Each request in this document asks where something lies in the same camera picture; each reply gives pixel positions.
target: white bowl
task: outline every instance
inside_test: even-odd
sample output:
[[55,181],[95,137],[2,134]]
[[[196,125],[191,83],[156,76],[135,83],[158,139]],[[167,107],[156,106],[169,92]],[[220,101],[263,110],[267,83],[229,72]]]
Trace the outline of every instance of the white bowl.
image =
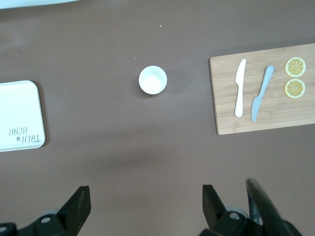
[[158,66],[148,66],[140,73],[139,85],[141,89],[148,94],[157,94],[162,92],[165,89],[166,84],[166,73]]

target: white knife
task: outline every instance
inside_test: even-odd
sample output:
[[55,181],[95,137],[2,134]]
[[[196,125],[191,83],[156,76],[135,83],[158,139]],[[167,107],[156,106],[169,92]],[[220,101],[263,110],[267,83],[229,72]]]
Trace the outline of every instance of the white knife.
[[24,7],[24,6],[40,6],[57,3],[65,3],[78,0],[0,0],[0,9]]
[[256,98],[254,98],[254,101],[252,102],[252,121],[254,121],[254,122],[257,119],[257,115],[258,115],[258,111],[259,111],[259,107],[260,107],[262,98],[263,98],[264,93],[266,91],[267,85],[271,79],[271,76],[274,73],[274,69],[275,68],[273,65],[269,65],[266,67],[264,78],[262,79],[262,84],[261,84],[259,95]]
[[245,73],[246,59],[243,59],[238,66],[236,72],[235,82],[238,85],[236,105],[235,105],[235,116],[241,117],[243,115],[243,85],[244,85],[244,73]]

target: knife handle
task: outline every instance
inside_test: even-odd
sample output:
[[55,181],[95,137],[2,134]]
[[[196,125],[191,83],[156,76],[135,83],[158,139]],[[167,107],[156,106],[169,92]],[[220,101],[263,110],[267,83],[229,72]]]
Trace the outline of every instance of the knife handle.
[[241,117],[243,115],[243,86],[238,87],[236,105],[235,105],[235,116]]
[[267,85],[271,79],[271,76],[274,73],[274,69],[275,68],[273,65],[269,65],[266,67],[264,78],[262,79],[262,84],[261,84],[259,95],[263,95],[265,93]]

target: citrus slice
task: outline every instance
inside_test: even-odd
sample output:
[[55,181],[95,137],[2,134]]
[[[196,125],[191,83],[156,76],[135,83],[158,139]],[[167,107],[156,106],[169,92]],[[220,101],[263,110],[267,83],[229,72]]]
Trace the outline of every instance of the citrus slice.
[[286,83],[284,91],[290,98],[299,98],[305,92],[305,84],[302,80],[292,79]]
[[297,78],[303,75],[306,69],[305,61],[302,58],[294,57],[287,61],[285,65],[286,73],[293,77]]

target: bamboo cutting board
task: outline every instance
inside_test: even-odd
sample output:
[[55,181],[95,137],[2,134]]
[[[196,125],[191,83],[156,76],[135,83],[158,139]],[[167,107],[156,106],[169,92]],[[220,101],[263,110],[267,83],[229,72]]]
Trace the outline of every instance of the bamboo cutting board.
[[[299,77],[306,86],[300,98],[289,98],[284,86],[292,77],[285,64],[292,57],[301,57],[306,70]],[[234,115],[238,86],[236,71],[246,59],[244,76],[244,112]],[[253,99],[259,94],[262,78],[268,65],[274,73],[260,104],[256,122],[252,121]],[[211,81],[218,134],[241,133],[315,123],[315,43],[270,50],[210,58]]]

